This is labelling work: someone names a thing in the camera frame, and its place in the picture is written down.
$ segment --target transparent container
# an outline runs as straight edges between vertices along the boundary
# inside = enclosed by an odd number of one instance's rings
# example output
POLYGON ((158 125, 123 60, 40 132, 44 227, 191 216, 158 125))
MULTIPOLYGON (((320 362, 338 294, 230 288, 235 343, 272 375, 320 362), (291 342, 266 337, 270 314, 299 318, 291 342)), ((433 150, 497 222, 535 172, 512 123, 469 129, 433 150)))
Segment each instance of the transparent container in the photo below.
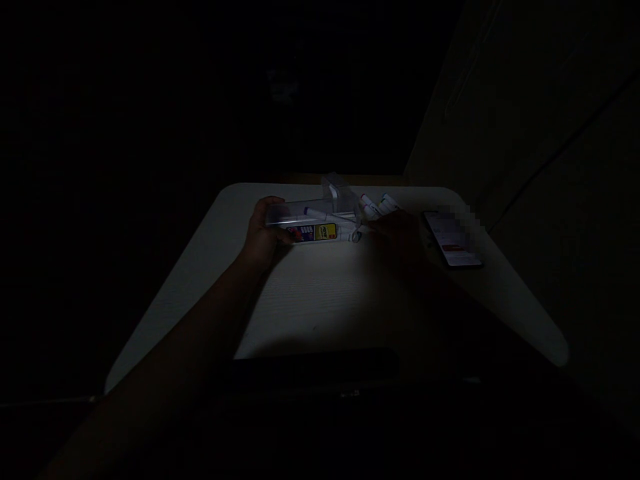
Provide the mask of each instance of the transparent container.
POLYGON ((339 175, 322 178, 323 198, 272 205, 267 226, 280 227, 295 236, 295 244, 360 240, 358 199, 339 175))

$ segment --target phone screen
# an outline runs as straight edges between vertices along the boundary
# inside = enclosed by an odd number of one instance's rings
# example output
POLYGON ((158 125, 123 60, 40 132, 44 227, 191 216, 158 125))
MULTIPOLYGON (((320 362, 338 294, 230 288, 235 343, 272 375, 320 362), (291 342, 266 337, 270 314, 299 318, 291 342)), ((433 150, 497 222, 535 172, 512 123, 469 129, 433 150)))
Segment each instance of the phone screen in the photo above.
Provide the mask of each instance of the phone screen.
POLYGON ((448 266, 482 266, 482 262, 468 251, 469 238, 453 214, 426 211, 423 215, 448 266))

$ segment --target product label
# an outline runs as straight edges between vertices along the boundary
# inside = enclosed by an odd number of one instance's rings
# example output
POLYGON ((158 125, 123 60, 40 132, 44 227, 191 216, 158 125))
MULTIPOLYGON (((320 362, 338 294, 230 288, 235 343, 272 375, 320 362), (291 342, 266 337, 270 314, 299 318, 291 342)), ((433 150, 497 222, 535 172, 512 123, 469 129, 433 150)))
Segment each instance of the product label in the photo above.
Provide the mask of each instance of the product label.
POLYGON ((304 227, 287 228, 295 236, 296 242, 314 240, 333 240, 335 235, 335 223, 324 225, 305 225, 304 227))

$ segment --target dark background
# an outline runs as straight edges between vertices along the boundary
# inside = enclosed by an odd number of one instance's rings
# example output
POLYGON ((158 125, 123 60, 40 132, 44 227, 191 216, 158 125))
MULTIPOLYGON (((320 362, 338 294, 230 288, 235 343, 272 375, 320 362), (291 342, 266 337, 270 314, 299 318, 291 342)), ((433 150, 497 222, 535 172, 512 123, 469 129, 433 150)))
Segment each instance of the dark background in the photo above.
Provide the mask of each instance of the dark background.
MULTIPOLYGON (((224 186, 402 174, 462 3, 96 2, 8 17, 2 404, 101 394, 224 186)), ((74 405, 5 406, 7 458, 37 469, 90 409, 74 405)))

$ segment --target white table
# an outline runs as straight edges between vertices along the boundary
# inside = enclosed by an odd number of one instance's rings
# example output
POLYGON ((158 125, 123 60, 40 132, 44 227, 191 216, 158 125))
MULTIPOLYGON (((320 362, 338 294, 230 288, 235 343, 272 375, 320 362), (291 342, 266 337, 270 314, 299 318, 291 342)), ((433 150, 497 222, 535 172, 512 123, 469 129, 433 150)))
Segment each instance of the white table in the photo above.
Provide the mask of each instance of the white table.
MULTIPOLYGON (((565 339, 469 208, 438 187, 352 187, 379 199, 388 192, 407 211, 454 211, 474 238, 485 267, 447 271, 451 278, 558 366, 565 339)), ((320 185, 236 183, 220 192, 107 377, 110 391, 182 318, 240 252, 256 201, 322 196, 320 185)), ((423 241, 427 231, 422 226, 423 241)), ((408 377, 420 377, 429 350, 429 315, 396 280, 370 262, 366 235, 358 243, 296 245, 271 272, 251 313, 236 358, 388 346, 408 377)), ((442 265, 436 248, 427 250, 442 265)))

